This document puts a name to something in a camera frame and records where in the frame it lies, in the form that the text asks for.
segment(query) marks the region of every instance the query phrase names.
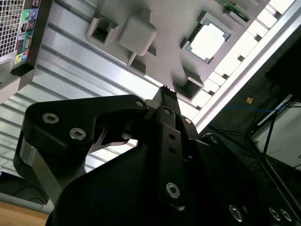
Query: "blue cable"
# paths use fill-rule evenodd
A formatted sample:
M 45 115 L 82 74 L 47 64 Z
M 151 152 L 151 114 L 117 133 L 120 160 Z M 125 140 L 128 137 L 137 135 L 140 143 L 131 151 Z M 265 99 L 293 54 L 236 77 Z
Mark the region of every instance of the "blue cable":
M 220 114 L 223 111 L 228 110 L 228 109 L 246 109 L 246 110 L 257 111 L 257 112 L 277 112 L 277 111 L 281 111 L 284 108 L 286 108 L 286 103 L 283 106 L 281 106 L 280 108 L 274 109 L 274 110 L 263 110 L 263 109 L 253 108 L 253 107 L 245 107 L 245 106 L 233 106 L 233 107 L 227 107 L 227 108 L 221 110 L 220 112 L 218 112 L 218 114 Z M 214 120 L 215 120 L 215 118 L 212 119 L 212 123 L 211 123 L 212 127 L 214 127 Z

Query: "wire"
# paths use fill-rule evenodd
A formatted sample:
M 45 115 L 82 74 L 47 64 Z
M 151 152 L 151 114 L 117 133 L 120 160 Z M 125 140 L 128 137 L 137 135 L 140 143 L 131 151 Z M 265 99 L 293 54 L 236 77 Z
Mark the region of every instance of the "wire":
M 36 188 L 36 189 L 41 193 L 42 197 L 45 199 L 45 202 L 47 202 L 47 199 L 46 199 L 46 197 L 44 196 L 44 194 L 42 193 L 42 191 L 41 191 L 38 187 L 36 187 L 36 186 L 27 186 L 27 187 L 21 188 L 20 190 L 16 191 L 15 193 L 11 194 L 10 196 L 14 196 L 14 195 L 16 195 L 17 193 L 19 193 L 19 192 L 25 190 L 26 188 L 30 188 L 30 187 Z
M 249 131 L 249 129 L 252 127 L 252 125 L 253 125 L 253 123 L 255 122 L 255 119 L 256 119 L 256 117 L 257 117 L 257 114 L 258 114 L 258 112 L 256 112 L 256 114 L 255 114 L 255 116 L 254 116 L 254 118 L 253 118 L 251 124 L 250 124 L 249 127 L 246 129 L 246 132 Z
M 299 165 L 297 165 L 297 166 L 294 166 L 294 168 L 297 168 L 297 167 L 299 167 L 299 166 L 301 166 L 301 164 L 299 164 Z
M 32 201 L 32 200 L 35 200 L 35 199 L 36 199 L 36 200 L 40 200 L 41 203 L 43 203 L 44 205 L 46 205 L 46 203 L 44 203 L 43 200 L 41 200 L 41 199 L 39 199 L 39 198 L 33 198 L 33 199 L 28 200 L 28 201 Z
M 257 112 L 277 112 L 277 111 L 281 111 L 284 108 L 286 108 L 286 105 L 281 106 L 280 108 L 274 109 L 274 110 L 263 110 L 263 109 L 257 109 L 257 108 L 253 108 L 253 107 L 246 107 L 246 106 L 233 106 L 233 107 L 226 107 L 223 110 L 221 110 L 218 114 L 228 110 L 228 109 L 246 109 L 246 110 L 250 110 L 250 111 L 257 111 Z

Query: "rear i/o panel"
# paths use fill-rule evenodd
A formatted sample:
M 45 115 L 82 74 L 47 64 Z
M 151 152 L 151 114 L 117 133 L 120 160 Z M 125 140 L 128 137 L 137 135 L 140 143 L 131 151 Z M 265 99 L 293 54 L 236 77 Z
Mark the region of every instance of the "rear i/o panel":
M 0 104 L 33 78 L 54 0 L 0 0 Z

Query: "black cable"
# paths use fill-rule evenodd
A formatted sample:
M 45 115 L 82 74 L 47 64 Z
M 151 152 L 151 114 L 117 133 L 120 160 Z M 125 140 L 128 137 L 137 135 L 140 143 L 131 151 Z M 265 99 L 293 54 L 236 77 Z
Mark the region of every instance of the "black cable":
M 36 188 L 41 193 L 42 197 L 45 199 L 45 202 L 47 202 L 47 199 L 43 195 L 42 191 L 36 186 L 27 186 L 27 187 L 21 188 L 20 190 L 16 191 L 15 193 L 11 194 L 10 196 L 14 196 L 15 194 L 17 194 L 17 193 L 19 193 L 19 192 L 21 192 L 21 191 L 23 191 L 23 190 L 25 190 L 26 188 L 29 188 L 29 187 Z
M 43 200 L 41 200 L 41 199 L 39 199 L 39 198 L 33 198 L 33 199 L 28 200 L 28 201 L 32 201 L 32 200 L 35 200 L 35 199 L 36 199 L 36 200 L 40 200 L 44 205 L 46 205 L 46 203 L 44 203 Z
M 251 163 L 250 165 L 248 165 L 247 167 L 249 168 L 250 166 L 252 166 L 252 165 L 254 165 L 254 164 L 260 164 L 259 162 L 253 162 L 253 163 Z
M 249 125 L 249 127 L 246 129 L 246 132 L 249 131 L 249 129 L 252 127 L 252 125 L 253 125 L 253 123 L 255 122 L 255 119 L 256 119 L 256 117 L 257 117 L 257 114 L 258 114 L 258 112 L 255 113 L 255 116 L 254 116 L 254 118 L 253 118 L 251 124 Z
M 294 168 L 297 168 L 298 166 L 301 166 L 301 164 L 297 165 L 297 166 L 294 166 Z

